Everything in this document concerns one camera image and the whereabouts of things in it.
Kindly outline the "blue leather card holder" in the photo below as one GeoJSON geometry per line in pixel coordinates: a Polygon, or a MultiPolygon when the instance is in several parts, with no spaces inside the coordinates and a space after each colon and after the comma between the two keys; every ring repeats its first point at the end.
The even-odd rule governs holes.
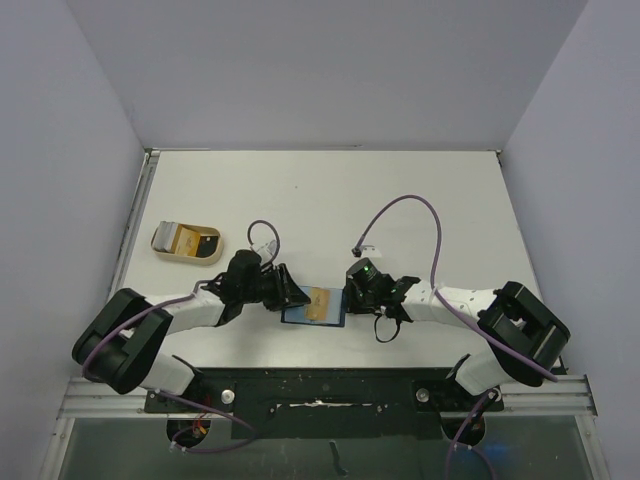
{"type": "Polygon", "coordinates": [[[342,289],[316,286],[302,286],[301,289],[311,302],[284,310],[281,313],[282,323],[335,328],[345,325],[342,289]]]}

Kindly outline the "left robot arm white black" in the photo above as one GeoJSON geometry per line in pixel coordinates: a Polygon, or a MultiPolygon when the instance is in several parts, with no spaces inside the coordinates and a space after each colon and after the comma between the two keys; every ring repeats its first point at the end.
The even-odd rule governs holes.
{"type": "Polygon", "coordinates": [[[204,387],[194,367],[160,352],[167,336],[225,326],[248,304],[280,312],[310,303],[284,264],[264,266],[258,253],[243,249],[226,271],[198,281],[187,295],[118,290],[76,340],[71,356],[85,378],[119,394],[138,387],[164,391],[177,408],[190,411],[202,402],[204,387]]]}

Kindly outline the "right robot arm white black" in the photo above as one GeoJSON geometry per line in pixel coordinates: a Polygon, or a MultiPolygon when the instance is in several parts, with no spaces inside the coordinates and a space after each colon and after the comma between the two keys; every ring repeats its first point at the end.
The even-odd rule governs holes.
{"type": "Polygon", "coordinates": [[[469,408],[484,391],[517,382],[539,387],[554,381],[551,370],[570,339],[568,327],[524,285],[468,290],[436,287],[418,277],[397,280],[363,257],[346,272],[345,308],[404,323],[432,322],[467,328],[489,349],[467,354],[445,384],[448,402],[469,408]]]}

